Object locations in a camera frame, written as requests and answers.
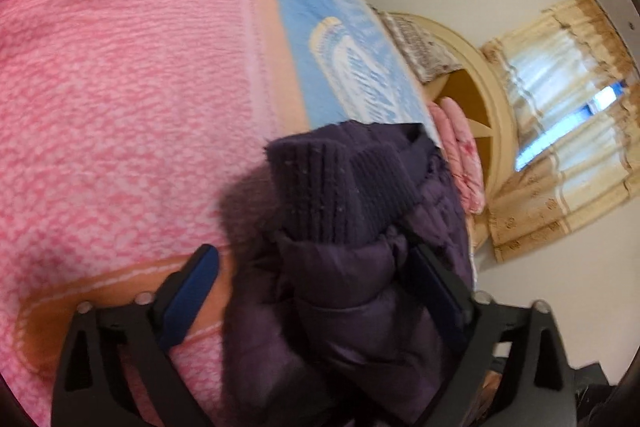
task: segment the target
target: purple jacket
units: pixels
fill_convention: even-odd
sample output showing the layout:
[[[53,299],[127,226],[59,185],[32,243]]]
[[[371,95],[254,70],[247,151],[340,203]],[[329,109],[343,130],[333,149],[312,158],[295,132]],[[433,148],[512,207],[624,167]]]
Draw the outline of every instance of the purple jacket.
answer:
[[[420,124],[349,121],[277,140],[267,157],[282,228],[239,267],[225,319],[225,386],[241,425],[327,425],[361,395],[415,422],[454,359],[398,283],[407,245],[393,223],[472,284],[440,151]]]

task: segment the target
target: window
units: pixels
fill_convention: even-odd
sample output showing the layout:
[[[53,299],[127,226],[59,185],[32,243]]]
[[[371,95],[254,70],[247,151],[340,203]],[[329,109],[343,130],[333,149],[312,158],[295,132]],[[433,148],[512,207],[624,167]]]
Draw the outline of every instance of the window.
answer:
[[[573,114],[570,114],[555,124],[546,133],[536,138],[525,147],[516,158],[516,171],[524,169],[533,159],[542,153],[547,147],[553,145],[565,134],[570,133],[584,122],[589,120],[594,114],[604,111],[609,105],[614,103],[625,88],[624,80],[616,82],[612,86],[605,87],[593,97],[584,107]]]

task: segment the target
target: pink floral pillow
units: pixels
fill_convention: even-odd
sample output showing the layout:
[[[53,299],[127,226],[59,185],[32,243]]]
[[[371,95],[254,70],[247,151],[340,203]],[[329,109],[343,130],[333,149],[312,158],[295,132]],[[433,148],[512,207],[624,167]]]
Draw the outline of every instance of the pink floral pillow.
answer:
[[[468,211],[481,214],[486,203],[484,196],[484,178],[482,164],[478,155],[476,140],[466,120],[465,113],[451,98],[440,100],[440,108],[448,117],[453,133],[458,142],[460,163],[462,163],[463,180],[469,193]]]
[[[428,102],[428,107],[431,116],[433,117],[433,121],[436,124],[438,134],[440,134],[444,156],[449,163],[449,170],[453,176],[453,181],[460,193],[462,208],[464,209],[465,214],[468,214],[470,212],[470,194],[469,188],[466,186],[465,182],[465,171],[460,159],[460,150],[458,148],[456,134],[453,131],[449,117],[440,108],[440,106],[436,103]]]

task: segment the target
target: pillow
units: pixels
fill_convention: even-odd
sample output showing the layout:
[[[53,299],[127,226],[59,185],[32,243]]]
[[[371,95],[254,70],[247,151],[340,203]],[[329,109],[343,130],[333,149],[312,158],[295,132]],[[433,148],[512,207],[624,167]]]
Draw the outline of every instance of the pillow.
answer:
[[[443,74],[462,70],[462,64],[427,30],[415,22],[389,12],[377,11],[394,44],[422,84]]]
[[[456,141],[456,134],[453,131],[451,122],[447,114],[436,103],[428,102],[427,106],[431,112],[431,117],[436,124],[436,129],[440,134],[440,140],[442,141],[442,152],[445,159],[449,163],[449,170],[453,176],[453,182],[456,184],[456,188],[460,193],[460,203],[465,214],[469,214],[470,200],[469,200],[469,188],[465,183],[465,171],[462,168],[462,162],[460,160],[460,151],[458,150],[458,142]]]
[[[463,178],[469,190],[469,212],[481,214],[485,205],[484,178],[476,139],[471,132],[465,113],[453,99],[440,100],[440,108],[449,118],[458,142]]]

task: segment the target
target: metal screw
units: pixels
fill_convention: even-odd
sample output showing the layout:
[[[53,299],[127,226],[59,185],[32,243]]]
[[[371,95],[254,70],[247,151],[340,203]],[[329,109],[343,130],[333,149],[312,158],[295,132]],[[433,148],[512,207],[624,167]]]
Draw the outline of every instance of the metal screw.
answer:
[[[76,307],[76,311],[81,315],[84,315],[85,313],[88,313],[93,309],[94,305],[92,305],[89,301],[83,301]]]
[[[136,298],[133,300],[138,306],[146,306],[147,304],[151,304],[155,298],[156,295],[153,292],[142,292],[136,295]]]
[[[540,313],[551,313],[551,306],[549,306],[548,302],[546,301],[535,301],[533,303],[533,307]]]
[[[489,295],[489,293],[480,290],[474,292],[474,301],[476,301],[478,304],[491,304],[494,301],[494,298]]]

